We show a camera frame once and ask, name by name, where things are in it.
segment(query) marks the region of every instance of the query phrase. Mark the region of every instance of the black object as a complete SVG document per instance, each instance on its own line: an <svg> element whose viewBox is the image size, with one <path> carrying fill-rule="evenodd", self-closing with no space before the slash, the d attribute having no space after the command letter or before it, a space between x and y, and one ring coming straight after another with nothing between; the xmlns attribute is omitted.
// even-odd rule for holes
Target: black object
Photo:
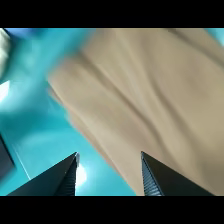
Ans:
<svg viewBox="0 0 224 224"><path fill-rule="evenodd" d="M74 153L8 196L75 196L79 154Z"/></svg>
<svg viewBox="0 0 224 224"><path fill-rule="evenodd" d="M142 152L146 196L212 196L209 192Z"/></svg>
<svg viewBox="0 0 224 224"><path fill-rule="evenodd" d="M13 168L13 161L2 137L0 136L0 180L2 180Z"/></svg>

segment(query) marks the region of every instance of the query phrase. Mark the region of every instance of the teal table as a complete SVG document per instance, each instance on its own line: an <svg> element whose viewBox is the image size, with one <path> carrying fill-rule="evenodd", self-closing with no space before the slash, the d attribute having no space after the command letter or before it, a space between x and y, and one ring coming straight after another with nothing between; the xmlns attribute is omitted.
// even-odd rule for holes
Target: teal table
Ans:
<svg viewBox="0 0 224 224"><path fill-rule="evenodd" d="M80 153L77 195L135 195L67 120L66 111L47 92L47 74L70 51L77 52L94 32L84 28L45 28L21 41L1 83L0 130L15 163L0 183L7 195L74 152Z"/></svg>

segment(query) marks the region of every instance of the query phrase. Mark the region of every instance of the wrinkled cloth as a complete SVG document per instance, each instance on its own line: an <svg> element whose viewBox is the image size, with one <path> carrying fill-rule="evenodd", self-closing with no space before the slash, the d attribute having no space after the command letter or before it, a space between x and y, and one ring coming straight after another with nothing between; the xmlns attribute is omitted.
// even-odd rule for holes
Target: wrinkled cloth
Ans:
<svg viewBox="0 0 224 224"><path fill-rule="evenodd" d="M98 29L49 81L74 127L137 195L141 151L224 195L223 62L201 28Z"/></svg>

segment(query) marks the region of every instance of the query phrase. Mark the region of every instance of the beige fabric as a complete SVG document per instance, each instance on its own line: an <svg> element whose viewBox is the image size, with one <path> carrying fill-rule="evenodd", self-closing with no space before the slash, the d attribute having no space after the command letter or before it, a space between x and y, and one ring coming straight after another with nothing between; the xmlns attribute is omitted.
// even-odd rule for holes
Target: beige fabric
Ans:
<svg viewBox="0 0 224 224"><path fill-rule="evenodd" d="M141 151L224 195L223 60L203 29L99 29L50 83L137 195Z"/></svg>

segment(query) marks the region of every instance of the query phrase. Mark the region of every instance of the brown cloth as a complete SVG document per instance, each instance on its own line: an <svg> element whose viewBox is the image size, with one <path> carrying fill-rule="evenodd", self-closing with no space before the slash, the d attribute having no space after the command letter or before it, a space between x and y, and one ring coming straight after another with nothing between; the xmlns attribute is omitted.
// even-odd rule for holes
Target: brown cloth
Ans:
<svg viewBox="0 0 224 224"><path fill-rule="evenodd" d="M224 195L223 62L223 48L201 28L98 29L50 83L137 195L141 151Z"/></svg>

